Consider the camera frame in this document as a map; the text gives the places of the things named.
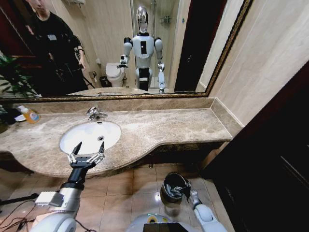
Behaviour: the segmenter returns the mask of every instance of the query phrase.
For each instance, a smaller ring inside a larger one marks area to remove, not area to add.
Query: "soap dispenser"
[[[23,113],[29,123],[36,123],[40,120],[40,116],[38,114],[24,107],[23,105],[19,106],[18,109]]]

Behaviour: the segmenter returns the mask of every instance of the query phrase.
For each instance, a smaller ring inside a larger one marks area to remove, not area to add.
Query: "person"
[[[33,9],[32,28],[34,47],[48,70],[50,94],[64,95],[86,90],[82,69],[85,68],[85,52],[79,39],[69,26],[50,12],[46,0],[26,0]]]

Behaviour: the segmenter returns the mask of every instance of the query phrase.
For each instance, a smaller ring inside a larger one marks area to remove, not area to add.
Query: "white sink basin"
[[[112,122],[88,122],[67,131],[61,138],[60,149],[70,154],[83,142],[79,155],[97,153],[103,141],[106,150],[115,145],[120,134],[120,127]]]

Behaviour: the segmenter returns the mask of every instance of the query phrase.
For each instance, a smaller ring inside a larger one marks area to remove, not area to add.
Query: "marble countertop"
[[[96,95],[98,93],[102,93],[103,95],[128,95],[128,94],[142,94],[148,92],[138,88],[105,87],[105,88],[87,89],[75,93],[70,93],[69,95]]]
[[[211,109],[106,112],[119,125],[121,137],[89,174],[113,171],[149,154],[160,145],[224,142],[231,134]],[[36,124],[15,123],[0,134],[0,151],[9,151],[25,167],[44,175],[68,177],[67,156],[59,142],[71,127],[88,122],[83,113],[43,114]]]

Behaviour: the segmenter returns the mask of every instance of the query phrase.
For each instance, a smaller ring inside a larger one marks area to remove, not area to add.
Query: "bathroom vanity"
[[[128,165],[137,163],[151,155],[156,162],[156,154],[174,158],[169,162],[196,161],[192,155],[184,157],[184,151],[196,150],[199,145],[208,147],[202,150],[201,161],[211,149],[230,141],[235,130],[241,126],[220,105],[216,98],[178,99],[130,99],[109,101],[47,102],[29,103],[25,106],[41,114],[36,124],[15,123],[0,134],[0,150],[11,152],[25,167],[34,172],[67,177],[71,173],[67,155],[59,143],[67,131],[77,125],[88,123],[85,114],[88,108],[96,105],[107,118],[100,121],[119,126],[119,140],[106,149],[105,158],[89,174],[108,174]]]

